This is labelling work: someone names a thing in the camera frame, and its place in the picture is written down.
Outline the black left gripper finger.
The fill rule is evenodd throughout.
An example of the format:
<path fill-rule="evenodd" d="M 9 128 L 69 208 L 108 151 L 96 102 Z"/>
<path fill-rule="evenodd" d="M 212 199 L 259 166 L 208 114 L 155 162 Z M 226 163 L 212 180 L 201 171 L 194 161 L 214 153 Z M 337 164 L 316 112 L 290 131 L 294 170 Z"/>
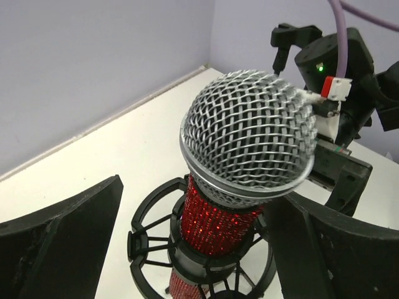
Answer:
<path fill-rule="evenodd" d="M 1 223 L 1 298 L 94 298 L 122 192 L 115 175 Z"/>

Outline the black tripod shock-mount stand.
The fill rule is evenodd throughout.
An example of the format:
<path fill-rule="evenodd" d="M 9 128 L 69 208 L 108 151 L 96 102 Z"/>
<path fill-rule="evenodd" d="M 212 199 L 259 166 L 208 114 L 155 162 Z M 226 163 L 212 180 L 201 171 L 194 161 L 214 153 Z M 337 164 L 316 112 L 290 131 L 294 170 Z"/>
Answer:
<path fill-rule="evenodd" d="M 262 298 L 276 274 L 260 208 L 211 202 L 191 176 L 139 205 L 127 238 L 130 272 L 144 298 Z"/>

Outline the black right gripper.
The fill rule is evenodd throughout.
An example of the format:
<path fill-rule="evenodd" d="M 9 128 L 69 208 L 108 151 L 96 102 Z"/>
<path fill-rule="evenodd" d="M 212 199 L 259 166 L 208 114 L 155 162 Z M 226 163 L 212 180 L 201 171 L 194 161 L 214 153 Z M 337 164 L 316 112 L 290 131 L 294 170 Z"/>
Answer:
<path fill-rule="evenodd" d="M 291 193 L 264 217 L 284 298 L 398 298 L 398 231 L 352 216 L 373 166 L 351 156 L 347 116 L 316 117 L 309 181 L 331 192 L 326 206 Z"/>

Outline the red glitter microphone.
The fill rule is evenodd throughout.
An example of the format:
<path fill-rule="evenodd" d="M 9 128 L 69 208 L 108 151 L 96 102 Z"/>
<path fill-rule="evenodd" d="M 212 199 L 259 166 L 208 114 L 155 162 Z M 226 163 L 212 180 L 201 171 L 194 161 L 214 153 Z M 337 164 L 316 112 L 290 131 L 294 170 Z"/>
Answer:
<path fill-rule="evenodd" d="M 233 254 L 264 204 L 307 179 L 316 135 L 310 93 L 273 74 L 241 70 L 205 86 L 180 128 L 182 239 L 207 257 Z"/>

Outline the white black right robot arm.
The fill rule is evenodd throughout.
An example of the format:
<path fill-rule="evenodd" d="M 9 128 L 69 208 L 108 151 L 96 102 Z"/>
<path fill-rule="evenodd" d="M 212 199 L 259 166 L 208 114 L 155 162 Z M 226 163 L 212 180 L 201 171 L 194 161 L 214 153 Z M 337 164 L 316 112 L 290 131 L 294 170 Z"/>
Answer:
<path fill-rule="evenodd" d="M 268 241 L 284 298 L 397 298 L 398 231 L 354 218 L 372 172 L 344 153 L 377 111 L 385 130 L 398 127 L 398 65 L 376 74 L 362 36 L 347 29 L 346 76 L 354 89 L 337 136 L 321 134 L 311 177 L 332 188 L 325 204 L 297 193 L 264 209 Z"/>

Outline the black round-base mic stand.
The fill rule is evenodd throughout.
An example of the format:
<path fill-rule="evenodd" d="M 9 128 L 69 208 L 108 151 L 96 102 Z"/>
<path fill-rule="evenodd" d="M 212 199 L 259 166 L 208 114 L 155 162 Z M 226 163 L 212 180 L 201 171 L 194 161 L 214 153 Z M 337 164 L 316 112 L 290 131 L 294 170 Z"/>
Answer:
<path fill-rule="evenodd" d="M 285 69 L 291 47 L 300 49 L 322 37 L 322 31 L 314 26 L 296 27 L 288 23 L 280 23 L 271 32 L 271 46 L 277 48 L 272 68 L 276 75 Z"/>

